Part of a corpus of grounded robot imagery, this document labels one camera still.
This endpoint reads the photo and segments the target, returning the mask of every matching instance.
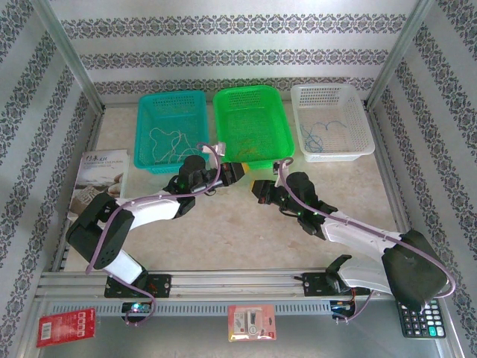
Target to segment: red card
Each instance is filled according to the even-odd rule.
[[[95,336],[96,311],[94,308],[40,318],[37,347],[59,345]]]

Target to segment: white basket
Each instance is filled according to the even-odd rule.
[[[298,142],[307,162],[355,160],[374,141],[355,87],[298,84],[291,88]]]

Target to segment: green basket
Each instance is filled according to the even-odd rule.
[[[276,89],[248,86],[223,89],[213,99],[217,138],[227,145],[224,162],[271,168],[294,153],[290,126]]]

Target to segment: beige tabletop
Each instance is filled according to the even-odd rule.
[[[298,146],[291,103],[284,105],[295,141],[291,172],[305,172],[319,199],[354,219],[396,230],[374,155],[352,162],[307,163]],[[208,112],[210,139],[215,143],[212,105]],[[127,148],[131,154],[126,198],[154,194],[172,176],[152,175],[134,166],[136,115],[137,107],[107,109],[96,147]],[[123,249],[148,270],[319,268],[341,254],[360,256],[346,246],[308,235],[296,219],[280,214],[277,207],[257,204],[250,183],[274,178],[271,170],[249,172],[212,197],[198,197],[195,208],[180,219],[132,230]],[[85,268],[86,261],[71,249],[65,270]]]

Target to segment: red package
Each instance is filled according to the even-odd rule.
[[[37,347],[59,345],[95,336],[96,311],[87,308],[40,318]]]
[[[229,341],[277,339],[273,304],[229,306]]]

